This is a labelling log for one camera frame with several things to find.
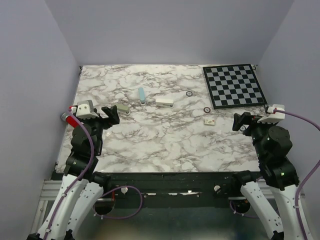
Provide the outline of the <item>beige green stapler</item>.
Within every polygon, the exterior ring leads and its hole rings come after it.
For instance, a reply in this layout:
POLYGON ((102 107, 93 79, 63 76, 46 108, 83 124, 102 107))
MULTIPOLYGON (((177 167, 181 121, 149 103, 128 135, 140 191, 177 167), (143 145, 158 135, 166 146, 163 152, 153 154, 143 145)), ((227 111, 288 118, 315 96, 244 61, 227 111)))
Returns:
POLYGON ((119 113, 125 114, 125 115, 130 115, 131 111, 130 108, 127 105, 123 104, 117 104, 117 111, 119 113))

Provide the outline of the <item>staple box sleeve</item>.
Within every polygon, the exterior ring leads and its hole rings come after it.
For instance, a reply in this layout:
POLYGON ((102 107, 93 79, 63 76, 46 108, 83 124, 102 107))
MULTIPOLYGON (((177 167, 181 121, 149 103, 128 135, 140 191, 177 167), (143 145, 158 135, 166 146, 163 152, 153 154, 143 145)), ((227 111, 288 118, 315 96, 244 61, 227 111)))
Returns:
POLYGON ((214 126, 215 125, 215 120, 214 119, 205 119, 204 120, 204 125, 206 125, 206 126, 214 126))

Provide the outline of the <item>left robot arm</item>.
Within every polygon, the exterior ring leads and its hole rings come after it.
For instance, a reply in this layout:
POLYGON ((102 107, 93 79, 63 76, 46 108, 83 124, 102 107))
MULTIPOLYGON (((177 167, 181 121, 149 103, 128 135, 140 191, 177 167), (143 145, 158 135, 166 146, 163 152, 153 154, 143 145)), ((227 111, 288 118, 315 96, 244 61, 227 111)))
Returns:
POLYGON ((94 203, 111 191, 110 177, 95 171, 102 153, 103 132, 120 123, 117 106, 104 106, 101 117, 92 101, 70 106, 61 119, 73 127, 71 152, 59 192, 41 227, 29 240, 73 240, 94 203))

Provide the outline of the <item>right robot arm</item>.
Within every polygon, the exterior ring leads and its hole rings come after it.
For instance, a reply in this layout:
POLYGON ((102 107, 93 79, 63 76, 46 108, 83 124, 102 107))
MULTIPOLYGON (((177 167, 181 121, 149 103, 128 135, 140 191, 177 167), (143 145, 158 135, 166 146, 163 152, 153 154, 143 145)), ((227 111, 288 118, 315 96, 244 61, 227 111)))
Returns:
POLYGON ((238 131, 247 126, 243 134, 252 139, 259 172, 273 194, 278 210, 271 206, 249 170, 234 174, 230 191, 248 200, 270 240, 312 240, 314 237, 301 202, 304 183, 287 158, 293 143, 289 131, 278 126, 287 112, 274 105, 266 113, 266 116, 236 113, 232 129, 238 131))

